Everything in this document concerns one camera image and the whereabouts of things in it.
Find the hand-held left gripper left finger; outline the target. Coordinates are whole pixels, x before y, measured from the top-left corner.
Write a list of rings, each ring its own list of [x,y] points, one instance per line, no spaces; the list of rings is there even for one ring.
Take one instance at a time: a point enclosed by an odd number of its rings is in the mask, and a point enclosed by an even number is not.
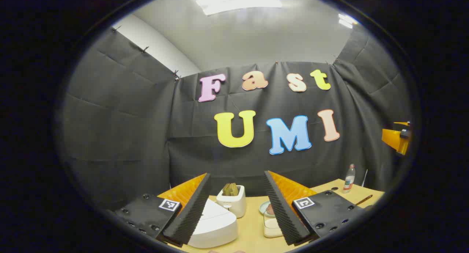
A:
[[[203,173],[159,195],[142,194],[112,214],[154,240],[174,246],[188,244],[209,198],[210,178]]]

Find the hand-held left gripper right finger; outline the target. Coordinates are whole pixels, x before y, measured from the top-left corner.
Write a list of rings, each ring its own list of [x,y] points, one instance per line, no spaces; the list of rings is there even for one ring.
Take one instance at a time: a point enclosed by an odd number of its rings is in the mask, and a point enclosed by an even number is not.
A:
[[[334,191],[315,192],[269,170],[263,185],[287,245],[327,236],[365,212]]]

